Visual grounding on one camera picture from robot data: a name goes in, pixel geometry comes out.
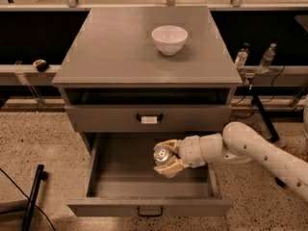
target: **bowl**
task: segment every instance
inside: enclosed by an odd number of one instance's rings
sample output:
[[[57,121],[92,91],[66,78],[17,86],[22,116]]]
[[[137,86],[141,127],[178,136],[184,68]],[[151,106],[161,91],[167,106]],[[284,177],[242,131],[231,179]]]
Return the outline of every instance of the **bowl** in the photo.
[[[177,26],[161,26],[152,32],[155,46],[163,54],[171,56],[183,48],[188,33],[185,29]]]

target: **black handle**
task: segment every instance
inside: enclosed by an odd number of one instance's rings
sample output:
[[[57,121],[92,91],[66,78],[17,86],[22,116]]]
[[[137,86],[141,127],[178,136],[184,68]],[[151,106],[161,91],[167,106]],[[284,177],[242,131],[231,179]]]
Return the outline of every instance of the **black handle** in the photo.
[[[159,214],[154,214],[154,215],[144,215],[144,214],[141,214],[141,208],[140,207],[137,207],[137,215],[138,217],[140,218],[160,218],[164,213],[164,208],[161,207],[161,212]]]
[[[141,121],[141,119],[143,117],[145,117],[145,116],[155,116],[155,117],[157,117],[157,121],[162,121],[162,119],[163,119],[163,114],[159,114],[159,115],[140,115],[140,114],[136,114],[136,119],[138,121]]]

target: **cabinet top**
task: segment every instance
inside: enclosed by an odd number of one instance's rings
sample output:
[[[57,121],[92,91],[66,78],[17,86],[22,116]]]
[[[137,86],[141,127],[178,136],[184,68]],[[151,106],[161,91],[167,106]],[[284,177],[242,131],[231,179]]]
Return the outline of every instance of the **cabinet top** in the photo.
[[[152,31],[162,25],[180,26],[189,33],[173,56],[160,53],[152,41]],[[53,80],[56,86],[241,82],[205,6],[93,8]]]

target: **drawer handle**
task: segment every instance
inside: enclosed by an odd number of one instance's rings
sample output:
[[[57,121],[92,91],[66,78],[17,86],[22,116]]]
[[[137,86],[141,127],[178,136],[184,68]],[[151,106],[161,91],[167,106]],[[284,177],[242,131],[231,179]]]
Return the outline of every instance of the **drawer handle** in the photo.
[[[136,119],[142,124],[157,124],[159,121],[162,121],[163,114],[159,115],[139,115],[136,114]]]
[[[156,214],[156,215],[144,215],[144,214],[141,214],[141,208],[137,207],[137,215],[140,218],[160,218],[163,215],[163,212],[164,212],[164,208],[161,207],[161,212],[159,214]]]

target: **clear bottle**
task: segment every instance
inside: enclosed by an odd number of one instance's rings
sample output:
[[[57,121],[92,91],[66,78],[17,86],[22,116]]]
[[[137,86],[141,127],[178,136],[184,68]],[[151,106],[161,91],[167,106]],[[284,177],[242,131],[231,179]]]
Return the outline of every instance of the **clear bottle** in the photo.
[[[235,67],[241,71],[249,55],[249,44],[244,43],[243,47],[239,50],[237,58],[235,59]]]
[[[270,47],[268,49],[266,49],[266,51],[265,51],[265,53],[262,57],[262,60],[259,64],[259,69],[262,73],[266,73],[266,72],[269,71],[269,67],[271,65],[271,62],[276,55],[276,46],[277,45],[275,43],[272,43],[270,45]]]

